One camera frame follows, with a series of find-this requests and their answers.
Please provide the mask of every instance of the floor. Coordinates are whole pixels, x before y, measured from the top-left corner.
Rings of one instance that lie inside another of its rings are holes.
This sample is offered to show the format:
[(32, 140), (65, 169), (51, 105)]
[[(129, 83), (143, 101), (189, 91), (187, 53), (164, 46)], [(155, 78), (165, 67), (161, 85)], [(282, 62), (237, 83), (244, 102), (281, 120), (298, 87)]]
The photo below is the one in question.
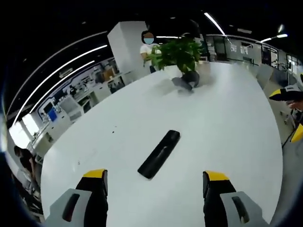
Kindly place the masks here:
[[(280, 86), (273, 81), (269, 81), (264, 88), (266, 97)], [(293, 131), (292, 123), (284, 123), (285, 117), (280, 114), (280, 111), (289, 112), (288, 107), (284, 103), (268, 100), (278, 125), (281, 143), (283, 147), (283, 180), (279, 202), (276, 212), (273, 216), (271, 224), (277, 224), (283, 218), (288, 209), (291, 207), (294, 195), (298, 190), (299, 184), (303, 180), (303, 140), (297, 143), (290, 143), (289, 135)]]

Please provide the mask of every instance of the desk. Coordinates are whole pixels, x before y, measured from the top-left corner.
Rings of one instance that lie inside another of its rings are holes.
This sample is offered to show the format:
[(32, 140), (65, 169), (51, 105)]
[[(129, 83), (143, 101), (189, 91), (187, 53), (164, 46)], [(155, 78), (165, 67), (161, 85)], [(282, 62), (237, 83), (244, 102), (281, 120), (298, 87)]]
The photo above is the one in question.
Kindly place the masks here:
[[(193, 94), (163, 71), (117, 91), (72, 125), (51, 147), (42, 171), (42, 206), (76, 187), (89, 170), (108, 170), (108, 227), (202, 227), (202, 172), (224, 172), (270, 222), (282, 183), (282, 149), (270, 105), (248, 71), (204, 65)], [(137, 173), (170, 129), (181, 139), (149, 181)]]

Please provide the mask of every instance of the ceiling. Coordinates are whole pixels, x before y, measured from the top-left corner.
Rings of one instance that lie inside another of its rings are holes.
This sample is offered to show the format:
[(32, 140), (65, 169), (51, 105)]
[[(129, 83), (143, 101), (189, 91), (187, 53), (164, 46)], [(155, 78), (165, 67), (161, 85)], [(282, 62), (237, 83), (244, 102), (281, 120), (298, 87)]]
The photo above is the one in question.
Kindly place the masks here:
[[(51, 55), (84, 37), (103, 31), (110, 32), (119, 21), (144, 20), (156, 35), (180, 35), (188, 31), (191, 26), (189, 20), (192, 19), (200, 25), (203, 33), (219, 34), (218, 29), (204, 16), (204, 12), (208, 12), (226, 34), (257, 40), (276, 36), (279, 25), (284, 24), (284, 32), (289, 34), (289, 37), (268, 43), (289, 53), (301, 55), (303, 53), (303, 46), (299, 42), (301, 31), (297, 28), (299, 10), (287, 5), (271, 6), (258, 1), (254, 1), (254, 5), (250, 6), (247, 3), (230, 1), (205, 4), (197, 0), (192, 0), (190, 5), (186, 1), (172, 4), (167, 0), (150, 5), (132, 1), (121, 3), (85, 1), (46, 5), (26, 2), (18, 3), (17, 8), (12, 5), (6, 12), (8, 22), (3, 22), (3, 27), (7, 31), (4, 45), (7, 56), (6, 111), (9, 106), (11, 109), (8, 114), (17, 111), (32, 91), (58, 67), (86, 51), (108, 44), (107, 33), (72, 45), (53, 57), (28, 79), (32, 72)], [(239, 33), (237, 28), (250, 30), (252, 33)], [(109, 57), (112, 57), (112, 52), (108, 45), (107, 48), (76, 60), (66, 68), (76, 69), (89, 61), (100, 61)], [(28, 82), (12, 103), (27, 79)], [(35, 104), (59, 79), (57, 74), (51, 77), (32, 96), (28, 105)]]

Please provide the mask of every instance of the potted plant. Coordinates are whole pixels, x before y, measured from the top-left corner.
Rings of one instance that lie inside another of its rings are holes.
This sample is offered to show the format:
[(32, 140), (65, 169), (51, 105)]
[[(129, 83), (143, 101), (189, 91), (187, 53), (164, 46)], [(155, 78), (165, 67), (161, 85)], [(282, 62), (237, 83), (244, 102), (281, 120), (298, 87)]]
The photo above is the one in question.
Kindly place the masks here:
[(189, 82), (199, 83), (199, 74), (195, 70), (203, 48), (194, 40), (186, 37), (155, 46), (146, 58), (155, 68), (164, 70), (177, 86), (191, 90)]

